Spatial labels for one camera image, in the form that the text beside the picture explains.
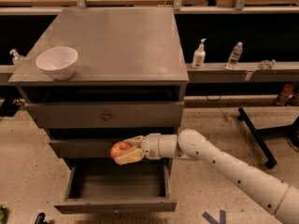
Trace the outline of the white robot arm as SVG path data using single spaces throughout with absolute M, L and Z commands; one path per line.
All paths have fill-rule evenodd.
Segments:
M 113 157 L 119 165 L 161 158 L 205 161 L 282 224 L 299 224 L 299 189 L 219 150 L 195 130 L 150 133 L 124 143 L 125 149 Z

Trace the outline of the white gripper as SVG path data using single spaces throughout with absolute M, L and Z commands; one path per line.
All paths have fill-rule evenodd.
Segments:
M 139 135 L 125 139 L 124 142 L 128 143 L 131 148 L 116 157 L 115 162 L 118 165 L 134 163 L 141 161 L 144 156 L 149 160 L 159 160 L 161 158 L 159 153 L 159 141 L 161 136 L 160 133 L 151 133 L 145 137 Z

